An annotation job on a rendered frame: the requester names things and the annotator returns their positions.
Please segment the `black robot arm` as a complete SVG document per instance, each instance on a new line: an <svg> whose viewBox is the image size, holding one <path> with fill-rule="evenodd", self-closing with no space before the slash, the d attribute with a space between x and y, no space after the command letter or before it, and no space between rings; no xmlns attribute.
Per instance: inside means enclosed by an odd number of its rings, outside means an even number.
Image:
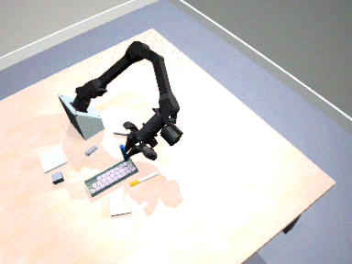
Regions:
<svg viewBox="0 0 352 264"><path fill-rule="evenodd" d="M88 113L91 99L103 96L108 92L107 85L127 67L140 61L152 62L157 85L159 88L159 108L152 108L156 113L148 124L172 147L182 137L183 132L174 124L180 111L178 101L171 90L166 70L165 59L140 41L133 41L127 48L126 54L99 78L90 80L84 86L75 88L76 94L70 105L75 111ZM165 126L166 125L166 126Z"/></svg>

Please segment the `blue stylus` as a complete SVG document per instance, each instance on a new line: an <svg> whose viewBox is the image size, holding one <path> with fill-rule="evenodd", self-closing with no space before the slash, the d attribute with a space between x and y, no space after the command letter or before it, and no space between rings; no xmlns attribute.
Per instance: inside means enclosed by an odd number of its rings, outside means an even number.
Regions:
<svg viewBox="0 0 352 264"><path fill-rule="evenodd" d="M126 161L126 164L127 164L128 159L126 159L127 153L126 153L125 147L124 147L124 145L120 145L119 147L120 147L123 159L124 159L124 161Z"/></svg>

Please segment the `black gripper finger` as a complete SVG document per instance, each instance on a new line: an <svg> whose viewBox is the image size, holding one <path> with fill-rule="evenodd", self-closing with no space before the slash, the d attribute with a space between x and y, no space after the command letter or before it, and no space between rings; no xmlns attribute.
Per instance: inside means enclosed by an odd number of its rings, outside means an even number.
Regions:
<svg viewBox="0 0 352 264"><path fill-rule="evenodd" d="M125 150L126 152L128 152L135 144L138 143L138 141L131 138L129 134L126 134L126 135L127 135L127 138L126 138Z"/></svg>
<svg viewBox="0 0 352 264"><path fill-rule="evenodd" d="M138 154L138 153L141 153L141 150L139 149L138 145L134 145L132 147L131 150L128 151L128 153L126 154L126 159Z"/></svg>

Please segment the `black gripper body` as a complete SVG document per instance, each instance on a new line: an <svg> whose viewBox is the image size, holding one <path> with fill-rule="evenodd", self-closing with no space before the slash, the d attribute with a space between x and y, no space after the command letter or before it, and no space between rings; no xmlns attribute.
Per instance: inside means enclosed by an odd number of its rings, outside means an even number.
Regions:
<svg viewBox="0 0 352 264"><path fill-rule="evenodd" d="M139 145L139 149L145 158L149 160L155 160L158 157L158 154L155 152L153 148L147 146L148 143L154 138L158 136L158 132L155 131L148 122L142 124L142 128L138 130L137 126L129 121L126 121L123 125L125 130L130 130L131 132L128 134L134 140L137 140Z"/></svg>

